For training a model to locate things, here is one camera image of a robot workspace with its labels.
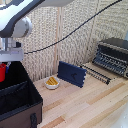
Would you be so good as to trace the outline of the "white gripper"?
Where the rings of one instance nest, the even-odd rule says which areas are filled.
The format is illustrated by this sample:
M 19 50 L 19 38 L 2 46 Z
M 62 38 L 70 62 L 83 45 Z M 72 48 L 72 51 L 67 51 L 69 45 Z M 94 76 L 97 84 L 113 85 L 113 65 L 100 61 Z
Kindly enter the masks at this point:
M 24 57 L 22 48 L 9 48 L 7 51 L 0 50 L 0 62 L 8 62 L 6 64 L 6 73 L 13 61 L 22 61 Z

